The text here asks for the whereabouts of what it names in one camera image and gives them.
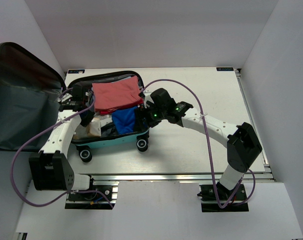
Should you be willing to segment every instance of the white wall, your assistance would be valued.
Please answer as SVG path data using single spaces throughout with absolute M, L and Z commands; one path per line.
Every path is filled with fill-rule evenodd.
M 0 43 L 14 42 L 64 75 L 24 0 L 0 0 Z
M 68 68 L 241 68 L 277 0 L 26 0 Z
M 24 0 L 0 0 L 0 43 L 2 42 L 18 43 L 63 74 Z M 12 152 L 0 152 L 0 240 L 12 239 L 23 204 L 10 183 L 13 155 Z M 28 156 L 28 153 L 23 153 L 15 168 L 15 179 L 22 192 L 31 179 Z
M 277 3 L 243 66 L 242 83 L 303 233 L 303 0 Z

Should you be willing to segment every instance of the suitcase wheel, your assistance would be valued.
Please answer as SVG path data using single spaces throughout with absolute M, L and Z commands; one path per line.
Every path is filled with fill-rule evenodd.
M 91 149 L 89 146 L 78 147 L 78 154 L 79 154 L 80 159 L 84 163 L 89 163 L 93 158 L 93 155 L 91 153 Z
M 140 152 L 145 152 L 148 149 L 148 138 L 147 137 L 139 137 L 136 142 L 137 149 Z

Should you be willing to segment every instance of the cable clip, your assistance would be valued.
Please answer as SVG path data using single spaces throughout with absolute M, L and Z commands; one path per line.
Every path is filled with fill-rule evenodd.
M 207 116 L 208 115 L 208 113 L 207 112 L 205 112 L 204 114 L 199 114 L 200 115 L 200 118 L 202 118 L 202 117 L 205 117 L 205 116 Z
M 66 121 L 65 119 L 61 118 L 60 116 L 58 116 L 58 121 L 61 122 L 61 124 L 67 123 L 68 121 Z

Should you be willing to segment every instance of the pink cloth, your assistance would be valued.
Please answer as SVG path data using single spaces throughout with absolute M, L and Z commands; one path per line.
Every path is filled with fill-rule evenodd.
M 109 83 L 93 83 L 92 89 L 95 95 L 95 112 L 112 113 L 142 102 L 137 76 Z

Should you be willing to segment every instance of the suitcase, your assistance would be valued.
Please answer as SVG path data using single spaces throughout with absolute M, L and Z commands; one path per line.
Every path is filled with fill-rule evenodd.
M 90 89 L 93 83 L 112 83 L 116 81 L 125 81 L 124 79 L 136 76 L 138 78 L 138 86 L 144 88 L 141 76 L 134 71 L 118 71 L 100 75 L 92 75 L 78 78 L 72 81 L 68 88 L 74 86 L 82 86 Z M 136 128 L 134 132 L 126 134 L 107 135 L 101 137 L 91 137 L 86 139 L 73 139 L 71 143 L 76 145 L 79 157 L 83 162 L 89 162 L 92 159 L 91 149 L 109 147 L 118 144 L 136 142 L 137 149 L 145 152 L 148 149 L 149 128 L 142 124 L 139 118 L 136 119 Z
M 74 80 L 69 88 L 92 83 L 111 83 L 137 76 L 138 86 L 144 87 L 141 76 L 134 71 L 119 71 L 87 76 Z M 27 140 L 56 123 L 60 104 L 66 90 L 63 78 L 32 53 L 13 42 L 0 44 L 0 151 L 17 151 Z M 91 148 L 136 142 L 144 152 L 148 148 L 149 128 L 141 122 L 135 131 L 102 137 L 73 139 L 84 162 L 91 157 Z M 24 151 L 38 152 L 50 132 L 26 146 Z

